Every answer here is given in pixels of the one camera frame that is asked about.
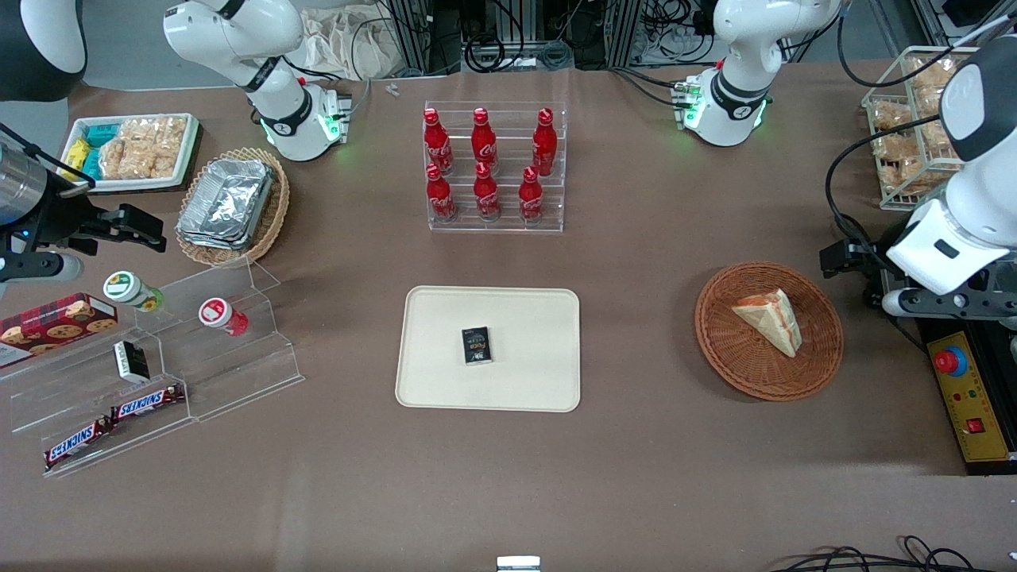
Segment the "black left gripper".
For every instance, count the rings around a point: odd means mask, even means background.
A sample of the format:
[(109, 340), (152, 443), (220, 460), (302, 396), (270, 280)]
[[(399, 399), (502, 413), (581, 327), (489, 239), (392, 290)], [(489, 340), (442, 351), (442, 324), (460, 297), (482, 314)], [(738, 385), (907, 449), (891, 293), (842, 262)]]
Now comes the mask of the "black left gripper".
[(890, 226), (879, 238), (871, 238), (862, 232), (865, 242), (844, 238), (834, 249), (820, 251), (820, 269), (825, 279), (831, 279), (850, 272), (863, 272), (868, 268), (868, 256), (874, 253), (874, 261), (865, 272), (868, 284), (862, 291), (862, 299), (872, 309), (918, 309), (922, 302), (922, 286), (914, 282), (887, 258), (887, 251), (901, 235), (906, 226)]

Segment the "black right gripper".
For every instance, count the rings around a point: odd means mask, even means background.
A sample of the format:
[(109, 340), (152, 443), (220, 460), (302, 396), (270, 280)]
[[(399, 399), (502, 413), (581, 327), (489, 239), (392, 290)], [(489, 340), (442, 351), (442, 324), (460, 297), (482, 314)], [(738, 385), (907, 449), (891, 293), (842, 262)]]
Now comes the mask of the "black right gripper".
[(156, 253), (166, 253), (166, 238), (137, 233), (162, 233), (163, 221), (132, 205), (103, 210), (87, 195), (62, 198), (72, 185), (65, 178), (46, 172), (46, 189), (28, 214), (2, 226), (2, 247), (25, 253), (43, 247), (72, 249), (84, 256), (98, 252), (99, 242), (139, 244)]

